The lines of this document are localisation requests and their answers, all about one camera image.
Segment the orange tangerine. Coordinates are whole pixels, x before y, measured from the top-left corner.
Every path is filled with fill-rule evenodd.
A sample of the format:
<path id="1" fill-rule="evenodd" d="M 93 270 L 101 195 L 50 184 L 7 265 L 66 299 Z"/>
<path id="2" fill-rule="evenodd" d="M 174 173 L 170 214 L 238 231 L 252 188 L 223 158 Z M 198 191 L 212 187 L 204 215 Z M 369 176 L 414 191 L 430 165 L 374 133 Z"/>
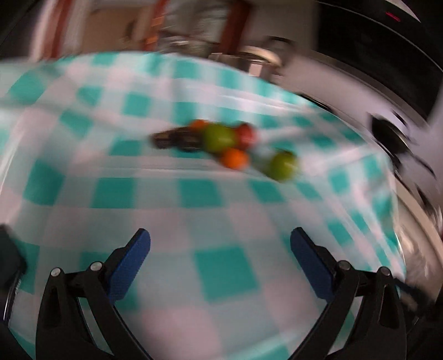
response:
<path id="1" fill-rule="evenodd" d="M 196 131 L 204 130 L 210 124 L 209 121 L 204 119 L 195 119 L 191 123 L 189 123 L 188 127 L 194 129 Z"/>
<path id="2" fill-rule="evenodd" d="M 242 170 L 249 165 L 248 154 L 238 148 L 227 148 L 219 157 L 222 166 L 232 170 Z"/>

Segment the dark brown passion fruit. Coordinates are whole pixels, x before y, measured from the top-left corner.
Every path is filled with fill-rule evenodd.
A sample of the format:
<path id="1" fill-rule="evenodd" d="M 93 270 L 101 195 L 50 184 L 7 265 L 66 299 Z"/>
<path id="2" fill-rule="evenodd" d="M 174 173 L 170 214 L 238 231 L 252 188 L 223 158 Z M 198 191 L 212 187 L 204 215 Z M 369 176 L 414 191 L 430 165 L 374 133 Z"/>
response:
<path id="1" fill-rule="evenodd" d="M 158 133 L 154 133 L 150 140 L 155 148 L 167 149 L 174 148 L 178 146 L 179 142 L 179 129 L 166 130 Z"/>

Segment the red tomato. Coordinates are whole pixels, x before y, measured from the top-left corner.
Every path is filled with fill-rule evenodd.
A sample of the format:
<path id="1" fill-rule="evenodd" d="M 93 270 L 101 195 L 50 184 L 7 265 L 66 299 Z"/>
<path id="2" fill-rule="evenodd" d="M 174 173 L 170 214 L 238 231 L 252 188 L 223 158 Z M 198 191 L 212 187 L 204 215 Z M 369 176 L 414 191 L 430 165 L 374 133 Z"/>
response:
<path id="1" fill-rule="evenodd" d="M 233 131 L 236 137 L 236 148 L 240 150 L 248 150 L 257 142 L 257 131 L 249 123 L 241 123 Z"/>

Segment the large green tomato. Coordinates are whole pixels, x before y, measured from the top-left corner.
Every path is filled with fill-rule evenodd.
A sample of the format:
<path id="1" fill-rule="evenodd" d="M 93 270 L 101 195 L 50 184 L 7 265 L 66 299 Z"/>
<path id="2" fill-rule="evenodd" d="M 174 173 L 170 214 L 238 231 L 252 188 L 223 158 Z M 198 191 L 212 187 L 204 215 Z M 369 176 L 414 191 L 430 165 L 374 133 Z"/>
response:
<path id="1" fill-rule="evenodd" d="M 202 149 L 211 154 L 218 154 L 236 145 L 235 132 L 232 128 L 214 123 L 207 125 L 202 132 Z"/>

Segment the teal white checkered tablecloth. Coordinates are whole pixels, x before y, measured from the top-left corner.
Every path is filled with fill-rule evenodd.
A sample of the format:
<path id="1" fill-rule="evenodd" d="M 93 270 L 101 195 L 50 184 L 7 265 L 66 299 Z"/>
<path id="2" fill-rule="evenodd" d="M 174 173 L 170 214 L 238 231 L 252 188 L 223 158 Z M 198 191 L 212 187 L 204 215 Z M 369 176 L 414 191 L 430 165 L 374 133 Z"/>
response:
<path id="1" fill-rule="evenodd" d="M 254 126 L 249 165 L 152 144 L 195 119 Z M 278 151 L 297 156 L 288 181 L 267 176 Z M 50 271 L 82 271 L 144 228 L 150 254 L 116 306 L 154 358 L 287 359 L 325 305 L 291 231 L 401 277 L 395 213 L 374 142 L 242 72 L 158 53 L 1 63 L 1 222 L 28 265 L 10 326 L 28 353 Z"/>

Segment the steel pot with lid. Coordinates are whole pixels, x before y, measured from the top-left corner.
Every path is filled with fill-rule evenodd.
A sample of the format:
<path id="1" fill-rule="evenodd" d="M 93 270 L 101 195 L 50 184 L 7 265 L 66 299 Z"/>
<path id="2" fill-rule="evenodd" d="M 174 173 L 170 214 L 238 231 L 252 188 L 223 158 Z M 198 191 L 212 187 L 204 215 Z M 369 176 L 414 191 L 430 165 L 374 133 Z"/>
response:
<path id="1" fill-rule="evenodd" d="M 282 60 L 277 54 L 255 46 L 244 46 L 236 55 L 211 53 L 208 59 L 266 81 L 270 81 L 272 76 L 283 67 Z"/>

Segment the red wooden door frame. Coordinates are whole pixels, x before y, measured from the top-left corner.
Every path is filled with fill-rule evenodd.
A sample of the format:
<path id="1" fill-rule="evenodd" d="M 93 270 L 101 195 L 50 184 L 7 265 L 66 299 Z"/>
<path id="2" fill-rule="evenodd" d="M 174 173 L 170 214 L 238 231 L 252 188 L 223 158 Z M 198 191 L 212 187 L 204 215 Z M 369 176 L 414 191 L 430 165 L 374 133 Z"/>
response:
<path id="1" fill-rule="evenodd" d="M 37 60 L 142 51 L 207 58 L 234 54 L 251 1 L 45 1 L 32 45 Z"/>

